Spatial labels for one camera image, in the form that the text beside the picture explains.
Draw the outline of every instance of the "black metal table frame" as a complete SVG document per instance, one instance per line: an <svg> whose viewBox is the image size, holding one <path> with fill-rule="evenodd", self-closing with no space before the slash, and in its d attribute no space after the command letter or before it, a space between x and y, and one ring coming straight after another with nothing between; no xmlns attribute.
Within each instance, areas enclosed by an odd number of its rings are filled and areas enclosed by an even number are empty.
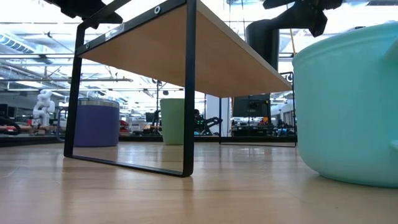
<svg viewBox="0 0 398 224"><path fill-rule="evenodd" d="M83 21L77 27L76 32L76 43L75 43L75 56L73 58L73 70L72 80L70 89L70 101L68 109L68 121L67 130L65 136L65 146L63 155L65 157L81 159L84 161L100 162L103 164L110 164L114 166L126 167L130 169L142 170L147 172L153 172L158 174L172 175L176 177L188 177L193 172L193 147L194 147L194 136L193 136L193 125L192 119L195 109L195 56L196 56L196 26L197 26L197 0L169 0L163 2L157 7L152 8L149 11L144 12L140 16L137 16L130 21L123 24L124 29L118 32L114 37L123 35L129 31L132 31L136 27L139 27L146 22L154 20L178 7L187 5L187 33L186 33L186 49L185 49L185 106L184 106L184 136L183 136L183 170L181 172L176 170L160 169L155 167L146 167L132 165L122 162L109 161L104 159L97 159L92 157L83 157L73 155L73 145L75 138L75 126L76 126L76 115L78 105L78 94L80 86L81 76L81 63L82 58L79 57L86 51L89 51L107 40L106 34L99 36L97 39L90 41L88 44L84 43L85 31L87 28L98 22L101 18L104 18L114 11L128 3L130 0L114 0L107 6L102 8L96 14L91 16L89 19Z"/></svg>
<svg viewBox="0 0 398 224"><path fill-rule="evenodd" d="M276 144L274 144L274 145L265 145L265 144L238 144L238 143L234 143L234 142L229 142L229 143L226 143L226 142L223 142L222 141L222 137L221 137L221 125L219 125L218 126L218 143L219 144L223 144L223 145L229 145L229 146L241 146L241 145L244 145L244 146L273 146L273 147L292 147L292 148L295 148L295 147L297 147L297 123L296 123L296 105L295 105L295 92L294 92L294 74L293 74L293 72L283 72L283 73L281 73L281 75L286 75L286 74L291 74L292 75L292 92L293 92L293 121L294 121L294 145L292 145L292 146L282 146L282 145L276 145ZM220 119L221 119L221 102L222 102L222 98L220 98L220 102L219 102L219 105L218 105L218 107L219 107L219 109L218 109L218 112L219 112L219 117L220 117Z"/></svg>

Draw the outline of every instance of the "green container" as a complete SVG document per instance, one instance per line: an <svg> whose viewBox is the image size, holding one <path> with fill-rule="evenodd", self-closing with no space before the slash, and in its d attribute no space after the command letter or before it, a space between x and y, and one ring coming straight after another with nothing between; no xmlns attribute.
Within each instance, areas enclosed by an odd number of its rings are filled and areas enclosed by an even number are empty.
<svg viewBox="0 0 398 224"><path fill-rule="evenodd" d="M165 145L184 144L184 99L161 99L162 135Z"/></svg>

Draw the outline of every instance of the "ceiling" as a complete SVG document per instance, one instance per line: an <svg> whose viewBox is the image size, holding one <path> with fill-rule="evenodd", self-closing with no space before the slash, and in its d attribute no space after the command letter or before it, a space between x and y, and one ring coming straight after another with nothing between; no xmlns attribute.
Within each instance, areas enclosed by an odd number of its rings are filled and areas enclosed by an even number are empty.
<svg viewBox="0 0 398 224"><path fill-rule="evenodd" d="M244 29L253 21L259 19L272 19L286 10L286 6L275 9L265 10L261 0L234 0L229 4L229 0L202 0L220 19L225 21L239 36L244 39ZM142 1L132 0L117 13L121 15L124 21L128 21L138 16L144 11L164 2L164 0ZM313 38L309 31L294 29L294 45L296 51L304 49L306 46L319 40L331 37L333 35L347 32L357 26L373 26L389 21L398 21L398 0L375 0L363 3L362 0L347 0L347 3L340 8L326 11L328 24L323 35ZM47 4L40 0L13 0L2 1L0 7L0 35L17 40L28 49L33 49L33 54L72 54L75 45L76 27L81 22L79 18L69 18L64 16L60 9L54 5ZM116 25L101 24L98 29L89 28L86 31L86 42L104 34ZM280 52L292 53L293 42L289 30L280 31ZM0 44L1 54L20 54L21 52L8 46ZM0 77L9 78L7 74L22 78L26 73L13 69L14 73L7 73L8 69L2 64L6 61L17 68L24 68L32 71L35 75L28 78L48 77L50 79L67 80L72 74L72 58L51 58L50 61L42 59L4 59L0 60ZM88 78L127 78L126 82L83 82L81 88L95 88L96 90L105 89L104 93L109 98L122 98L127 102L127 107L139 111L153 110L155 108L155 89L156 84L150 78L142 77L138 74L109 68L87 60L83 61L82 67L83 79ZM279 72L291 72L290 61L282 61L279 64ZM57 83L48 82L51 88L61 89L58 91L59 97L68 96L68 82ZM17 86L18 88L34 88L32 86ZM115 91L116 89L132 89L131 91ZM171 84L162 84L162 88L169 90L169 94L160 94L161 98L182 98L183 91L179 86ZM82 92L82 95L96 96L97 91ZM203 104L204 94L197 93L197 102Z"/></svg>

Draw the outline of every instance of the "black robotic arm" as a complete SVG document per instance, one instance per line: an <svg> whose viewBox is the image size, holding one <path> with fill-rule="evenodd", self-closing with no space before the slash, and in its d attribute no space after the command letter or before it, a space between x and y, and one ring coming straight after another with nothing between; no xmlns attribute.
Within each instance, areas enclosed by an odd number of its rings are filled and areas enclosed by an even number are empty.
<svg viewBox="0 0 398 224"><path fill-rule="evenodd" d="M343 0L265 0L263 6L272 9L292 2L292 7L268 22L270 29L309 29L317 37L323 34L328 22L323 10L336 9Z"/></svg>
<svg viewBox="0 0 398 224"><path fill-rule="evenodd" d="M65 15L75 18L76 16L81 17L85 20L90 18L93 14L98 12L100 9L106 6L102 0L44 0L50 4L54 4L61 8L61 12ZM123 18L117 13L103 18L99 23L93 25L94 29L98 28L99 24L121 24Z"/></svg>
<svg viewBox="0 0 398 224"><path fill-rule="evenodd" d="M18 135L18 134L20 134L22 132L21 127L17 123L11 121L10 119L4 118L4 117L0 117L0 126L3 126L3 125L15 127L16 132L15 131L7 131L7 130L5 130L5 131L0 131L0 134L8 134L8 135L15 136L15 135Z"/></svg>

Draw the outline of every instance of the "table shelf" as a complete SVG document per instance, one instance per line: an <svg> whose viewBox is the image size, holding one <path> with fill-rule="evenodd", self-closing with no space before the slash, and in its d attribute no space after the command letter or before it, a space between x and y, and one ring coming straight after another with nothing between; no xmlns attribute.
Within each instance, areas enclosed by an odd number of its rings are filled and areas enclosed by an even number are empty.
<svg viewBox="0 0 398 224"><path fill-rule="evenodd" d="M77 49L81 58L185 85L187 5L168 0ZM258 95L292 85L197 1L195 90L218 97Z"/></svg>

